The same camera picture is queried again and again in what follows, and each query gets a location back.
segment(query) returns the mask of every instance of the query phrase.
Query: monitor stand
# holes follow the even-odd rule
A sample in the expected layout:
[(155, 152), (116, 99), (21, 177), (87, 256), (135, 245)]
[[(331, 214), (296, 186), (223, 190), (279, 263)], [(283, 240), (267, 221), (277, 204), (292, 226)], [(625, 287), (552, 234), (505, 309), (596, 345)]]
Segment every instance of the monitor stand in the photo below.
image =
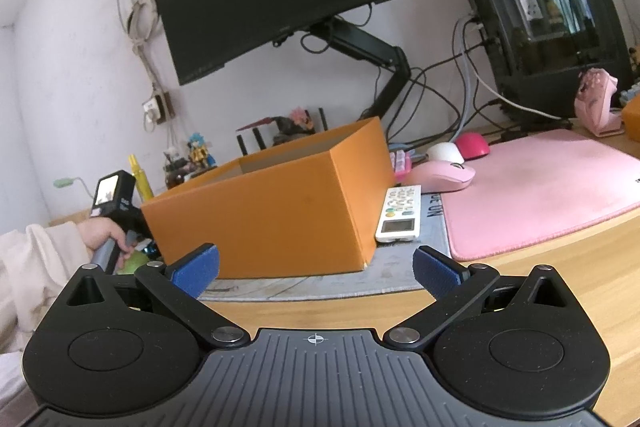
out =
[[(331, 17), (306, 29), (311, 35), (322, 39), (327, 45), (340, 53), (356, 60), (366, 60), (374, 66), (393, 71), (386, 86), (376, 97), (373, 104), (363, 111), (359, 120), (377, 116), (382, 119), (391, 108), (404, 86), (411, 80), (411, 68), (402, 49), (387, 44), (374, 37), (355, 24), (339, 17)], [(279, 47), (283, 39), (274, 41)]]

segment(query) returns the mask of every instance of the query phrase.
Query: wooden desk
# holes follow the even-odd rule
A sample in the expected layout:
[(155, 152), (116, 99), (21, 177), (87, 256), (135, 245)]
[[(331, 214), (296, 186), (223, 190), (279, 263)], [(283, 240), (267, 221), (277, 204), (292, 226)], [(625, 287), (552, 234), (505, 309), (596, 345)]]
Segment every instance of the wooden desk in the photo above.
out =
[[(640, 143), (625, 136), (603, 142), (640, 158)], [(526, 275), (553, 265), (600, 332), (611, 374), (595, 410), (614, 426), (640, 418), (640, 209), (542, 245), (486, 261), (504, 275)], [(211, 303), (246, 328), (369, 328), (382, 335), (433, 298), (426, 291), (333, 301)]]

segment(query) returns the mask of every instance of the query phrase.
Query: pink mouse pad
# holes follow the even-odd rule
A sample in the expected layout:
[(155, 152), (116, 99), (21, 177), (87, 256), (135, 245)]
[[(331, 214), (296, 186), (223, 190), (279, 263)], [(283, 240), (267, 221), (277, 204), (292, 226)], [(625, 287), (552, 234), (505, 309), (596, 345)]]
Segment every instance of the pink mouse pad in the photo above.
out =
[(491, 147), (442, 195), (450, 251), (471, 261), (529, 247), (640, 206), (640, 160), (564, 129)]

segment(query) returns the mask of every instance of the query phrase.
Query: white computer mouse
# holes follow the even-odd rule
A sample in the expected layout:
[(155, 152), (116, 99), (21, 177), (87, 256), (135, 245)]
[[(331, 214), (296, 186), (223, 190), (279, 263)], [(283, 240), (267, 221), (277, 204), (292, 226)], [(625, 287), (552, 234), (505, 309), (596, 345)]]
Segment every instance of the white computer mouse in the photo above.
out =
[(465, 159), (460, 154), (458, 146), (451, 142), (436, 143), (427, 149), (429, 161), (441, 160), (449, 163), (463, 164)]

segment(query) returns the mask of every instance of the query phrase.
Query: metal bolt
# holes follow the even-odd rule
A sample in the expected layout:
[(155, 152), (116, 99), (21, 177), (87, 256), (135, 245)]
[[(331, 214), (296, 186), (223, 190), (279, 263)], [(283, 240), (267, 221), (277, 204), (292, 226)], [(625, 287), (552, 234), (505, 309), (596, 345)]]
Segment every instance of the metal bolt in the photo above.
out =
[(420, 340), (420, 333), (413, 328), (393, 328), (389, 338), (398, 344), (413, 344)]
[(244, 331), (235, 326), (222, 326), (221, 328), (215, 329), (213, 333), (211, 333), (211, 336), (216, 341), (231, 344), (239, 341), (242, 336), (244, 336)]

